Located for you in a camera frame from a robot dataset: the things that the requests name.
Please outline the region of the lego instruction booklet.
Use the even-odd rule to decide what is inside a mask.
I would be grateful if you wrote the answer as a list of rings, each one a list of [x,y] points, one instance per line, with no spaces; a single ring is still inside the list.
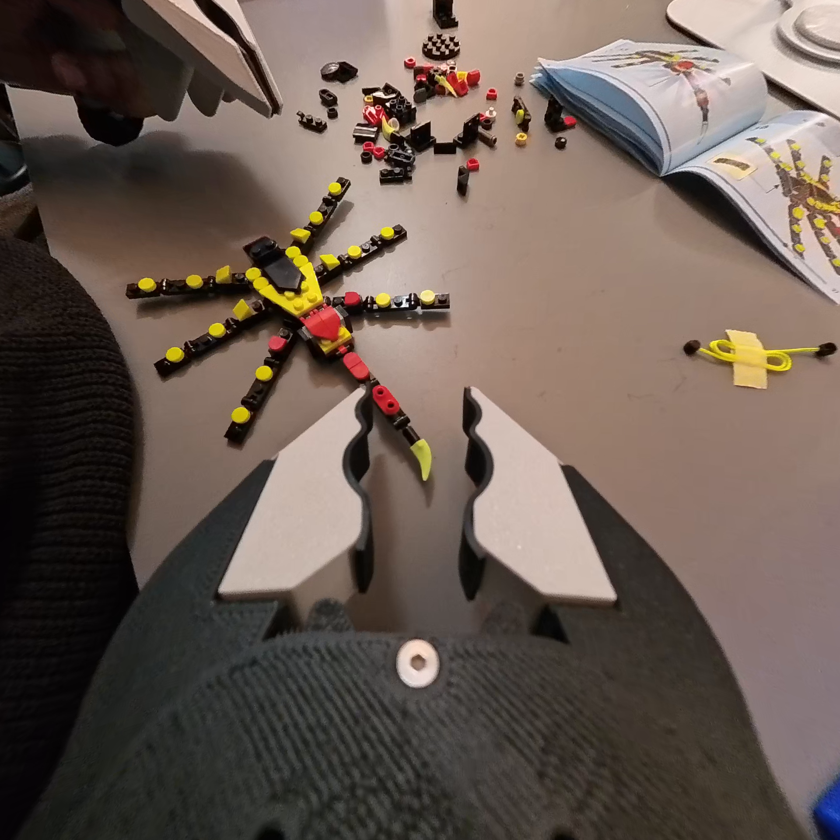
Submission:
[[[767,84],[721,49],[619,39],[539,58],[531,84],[659,177],[719,191],[769,251],[839,302],[839,123],[794,110],[765,118]]]

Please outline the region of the blue plastic bin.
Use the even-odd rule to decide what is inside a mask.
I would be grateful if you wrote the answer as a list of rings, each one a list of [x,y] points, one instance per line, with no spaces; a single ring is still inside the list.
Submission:
[[[812,808],[816,831],[821,839],[840,838],[840,781],[836,779]]]

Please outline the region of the yellow tape piece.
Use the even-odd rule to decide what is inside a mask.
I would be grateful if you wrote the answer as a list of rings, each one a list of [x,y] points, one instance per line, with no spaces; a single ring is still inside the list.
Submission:
[[[758,335],[735,329],[727,329],[728,349],[731,356],[732,380],[735,386],[766,390],[769,371],[767,353]]]

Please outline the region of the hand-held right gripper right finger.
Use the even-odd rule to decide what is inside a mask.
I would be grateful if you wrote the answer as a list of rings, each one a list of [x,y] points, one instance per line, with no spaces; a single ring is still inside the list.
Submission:
[[[557,456],[467,386],[458,578],[476,624],[512,614],[539,627],[556,606],[609,610],[618,596]]]

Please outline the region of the pile of loose lego pieces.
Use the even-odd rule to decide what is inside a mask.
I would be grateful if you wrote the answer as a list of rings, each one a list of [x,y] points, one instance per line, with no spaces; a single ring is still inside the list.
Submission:
[[[457,134],[450,140],[439,140],[433,134],[431,121],[419,122],[417,106],[436,98],[465,98],[480,85],[480,70],[459,70],[453,61],[418,62],[414,56],[404,59],[404,67],[413,73],[413,94],[409,98],[390,82],[362,89],[363,108],[361,120],[352,129],[353,143],[360,148],[360,162],[372,165],[374,161],[388,164],[379,170],[381,185],[409,183],[417,167],[417,156],[431,150],[436,156],[449,156],[472,150],[481,143],[495,149],[498,137],[494,134],[498,111],[492,107],[498,100],[498,89],[486,90],[483,110],[471,114]],[[352,81],[357,68],[346,61],[329,62],[321,68],[324,81]],[[339,117],[338,97],[332,89],[322,88],[318,97],[325,109],[326,119],[319,115],[297,111],[299,127],[312,133],[325,133],[330,120]],[[511,101],[511,115],[517,131],[514,144],[523,148],[529,140],[532,115],[521,95]],[[554,95],[549,95],[543,124],[552,135],[562,135],[577,126],[576,117],[564,110]],[[456,192],[466,197],[469,178],[480,170],[475,156],[465,157],[458,164]]]

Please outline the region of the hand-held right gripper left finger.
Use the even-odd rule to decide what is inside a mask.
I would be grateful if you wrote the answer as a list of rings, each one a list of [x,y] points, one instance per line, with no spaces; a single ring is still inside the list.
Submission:
[[[357,388],[277,455],[220,581],[224,600],[281,601],[297,619],[324,598],[365,593],[374,569],[369,387]]]

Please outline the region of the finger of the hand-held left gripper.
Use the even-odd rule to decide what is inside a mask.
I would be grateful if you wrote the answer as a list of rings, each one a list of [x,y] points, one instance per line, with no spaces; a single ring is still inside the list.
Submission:
[[[259,97],[265,103],[266,113],[280,113],[283,107],[280,92],[240,2],[218,2],[218,28],[233,41],[253,78],[249,83],[251,97]]]
[[[270,119],[252,98],[253,81],[237,47],[218,28],[219,1],[122,1],[121,37],[156,114],[174,121],[189,98],[213,117],[221,102],[243,102]]]

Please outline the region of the person's left hand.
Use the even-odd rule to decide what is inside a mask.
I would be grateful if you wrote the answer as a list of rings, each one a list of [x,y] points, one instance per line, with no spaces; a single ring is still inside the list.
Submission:
[[[105,49],[126,18],[118,2],[2,1],[1,80],[84,98],[119,114],[156,114],[129,56]]]

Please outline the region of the lego spider model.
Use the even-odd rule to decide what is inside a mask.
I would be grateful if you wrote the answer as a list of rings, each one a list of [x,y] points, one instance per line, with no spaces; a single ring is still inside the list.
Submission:
[[[245,271],[222,266],[208,276],[191,274],[180,279],[160,280],[144,277],[129,283],[125,296],[130,300],[150,301],[243,295],[234,304],[230,317],[212,323],[196,338],[167,349],[154,364],[162,378],[186,368],[266,319],[278,317],[280,326],[269,339],[267,355],[255,372],[247,393],[231,414],[225,432],[230,444],[240,445],[245,441],[292,351],[303,343],[316,360],[330,363],[337,360],[355,382],[372,387],[374,405],[405,439],[419,465],[422,480],[427,480],[433,463],[431,448],[412,427],[409,416],[392,391],[372,374],[357,353],[352,316],[446,312],[450,308],[450,297],[433,290],[395,296],[386,292],[362,296],[351,290],[333,297],[324,293],[325,285],[406,239],[402,225],[384,226],[345,253],[325,254],[315,261],[310,260],[310,250],[328,226],[350,185],[343,177],[331,182],[308,222],[290,232],[288,247],[280,247],[270,237],[247,243],[244,252],[250,265]]]

